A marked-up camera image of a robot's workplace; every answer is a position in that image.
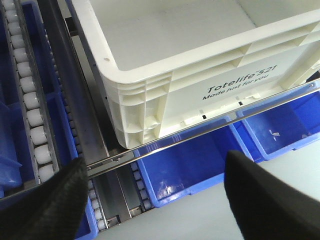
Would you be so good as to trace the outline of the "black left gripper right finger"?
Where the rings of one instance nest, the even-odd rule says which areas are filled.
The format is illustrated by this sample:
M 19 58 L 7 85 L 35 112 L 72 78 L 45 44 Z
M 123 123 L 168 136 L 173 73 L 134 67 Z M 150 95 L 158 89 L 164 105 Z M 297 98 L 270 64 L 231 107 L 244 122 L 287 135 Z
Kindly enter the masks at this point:
M 318 240 L 320 202 L 238 150 L 226 155 L 224 189 L 245 240 Z

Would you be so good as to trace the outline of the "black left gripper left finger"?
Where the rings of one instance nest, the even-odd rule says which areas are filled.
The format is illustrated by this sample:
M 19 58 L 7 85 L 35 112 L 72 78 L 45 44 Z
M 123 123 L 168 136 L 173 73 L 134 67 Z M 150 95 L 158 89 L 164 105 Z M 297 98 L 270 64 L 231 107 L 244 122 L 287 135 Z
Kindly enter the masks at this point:
M 0 211 L 2 240 L 73 240 L 88 201 L 82 157 L 73 159 L 31 193 Z

